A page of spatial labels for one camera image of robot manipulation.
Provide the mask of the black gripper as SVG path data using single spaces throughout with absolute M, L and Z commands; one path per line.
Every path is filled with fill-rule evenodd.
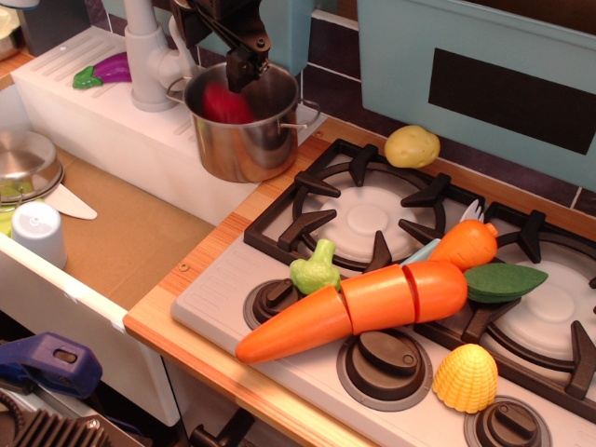
M 268 69 L 270 39 L 260 16 L 260 1 L 170 1 L 170 10 L 187 47 L 216 34 L 226 54 L 228 89 L 234 93 L 259 80 Z

